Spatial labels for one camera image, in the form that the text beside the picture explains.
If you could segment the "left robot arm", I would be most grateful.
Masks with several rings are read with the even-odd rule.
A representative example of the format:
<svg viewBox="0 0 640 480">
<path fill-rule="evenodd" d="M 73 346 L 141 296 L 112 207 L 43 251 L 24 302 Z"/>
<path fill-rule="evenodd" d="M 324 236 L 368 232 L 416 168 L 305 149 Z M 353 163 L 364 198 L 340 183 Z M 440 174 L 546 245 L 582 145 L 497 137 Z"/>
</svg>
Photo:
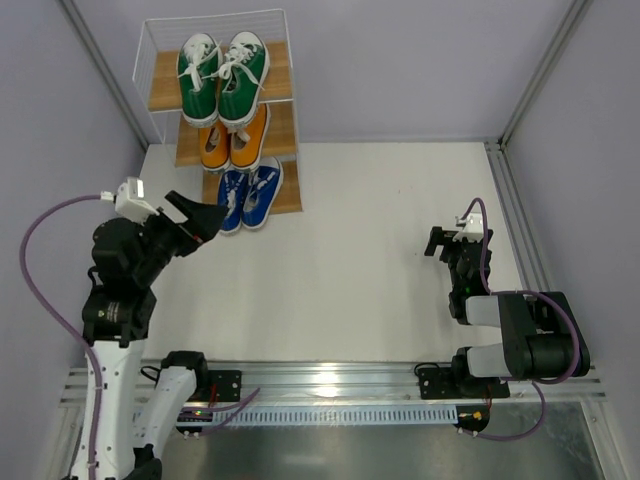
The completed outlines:
<svg viewBox="0 0 640 480">
<path fill-rule="evenodd" d="M 166 200 L 186 218 L 175 222 L 146 202 L 126 207 L 124 198 L 116 197 L 118 217 L 93 233 L 92 288 L 82 309 L 89 384 L 71 479 L 161 478 L 161 457 L 179 413 L 208 384 L 203 353 L 172 351 L 161 362 L 149 401 L 134 413 L 156 306 L 151 286 L 172 259 L 214 239 L 228 209 L 170 191 Z"/>
</svg>

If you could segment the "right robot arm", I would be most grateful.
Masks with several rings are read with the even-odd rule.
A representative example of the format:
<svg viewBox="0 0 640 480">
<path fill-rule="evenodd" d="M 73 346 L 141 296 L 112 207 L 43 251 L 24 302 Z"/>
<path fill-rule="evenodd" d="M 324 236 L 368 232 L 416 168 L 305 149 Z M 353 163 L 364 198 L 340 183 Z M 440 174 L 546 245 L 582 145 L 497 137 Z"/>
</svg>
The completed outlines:
<svg viewBox="0 0 640 480">
<path fill-rule="evenodd" d="M 431 229 L 424 254 L 446 264 L 452 288 L 451 316 L 464 326 L 497 329 L 493 345 L 461 347 L 447 365 L 428 363 L 414 369 L 423 399 L 507 398 L 504 379 L 542 383 L 587 375 L 590 352 L 564 293 L 489 294 L 482 274 L 490 273 L 491 253 L 482 258 L 482 241 L 462 231 Z"/>
</svg>

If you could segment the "orange sneaker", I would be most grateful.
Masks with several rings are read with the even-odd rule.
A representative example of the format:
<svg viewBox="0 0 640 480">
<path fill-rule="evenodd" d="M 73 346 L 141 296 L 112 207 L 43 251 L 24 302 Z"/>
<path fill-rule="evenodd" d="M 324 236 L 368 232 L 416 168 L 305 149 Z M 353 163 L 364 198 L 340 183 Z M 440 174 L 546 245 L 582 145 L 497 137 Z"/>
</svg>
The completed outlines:
<svg viewBox="0 0 640 480">
<path fill-rule="evenodd" d="M 231 164 L 239 171 L 253 171 L 261 159 L 271 119 L 270 108 L 260 104 L 253 120 L 231 137 Z"/>
<path fill-rule="evenodd" d="M 230 134 L 221 121 L 200 129 L 198 140 L 200 162 L 206 171 L 219 173 L 231 165 Z"/>
</svg>

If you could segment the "blue sneaker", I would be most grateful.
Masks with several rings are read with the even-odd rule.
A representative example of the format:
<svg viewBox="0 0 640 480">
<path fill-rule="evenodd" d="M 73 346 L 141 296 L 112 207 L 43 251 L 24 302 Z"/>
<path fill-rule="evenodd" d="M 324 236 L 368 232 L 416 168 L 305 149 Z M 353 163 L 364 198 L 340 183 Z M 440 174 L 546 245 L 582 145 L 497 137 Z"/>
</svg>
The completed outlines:
<svg viewBox="0 0 640 480">
<path fill-rule="evenodd" d="M 261 160 L 258 168 L 249 177 L 248 192 L 242 209 L 242 223 L 245 228 L 259 230 L 266 224 L 283 180 L 282 163 L 277 157 Z"/>
<path fill-rule="evenodd" d="M 248 175 L 237 170 L 228 170 L 221 176 L 217 204 L 228 209 L 220 229 L 221 234 L 232 235 L 240 229 L 248 183 Z"/>
</svg>

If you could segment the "green sneaker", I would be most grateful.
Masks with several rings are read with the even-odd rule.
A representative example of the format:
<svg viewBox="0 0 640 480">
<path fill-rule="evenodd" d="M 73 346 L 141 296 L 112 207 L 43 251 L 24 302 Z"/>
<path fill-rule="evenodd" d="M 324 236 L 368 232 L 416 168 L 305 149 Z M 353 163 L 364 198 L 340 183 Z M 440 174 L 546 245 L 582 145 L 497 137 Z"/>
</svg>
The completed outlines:
<svg viewBox="0 0 640 480">
<path fill-rule="evenodd" d="M 232 38 L 217 71 L 219 117 L 227 128 L 243 128 L 253 120 L 269 70 L 268 48 L 255 33 L 243 31 Z"/>
<path fill-rule="evenodd" d="M 176 61 L 182 116 L 194 128 L 212 126 L 218 119 L 218 70 L 223 54 L 219 43 L 206 33 L 192 35 Z"/>
</svg>

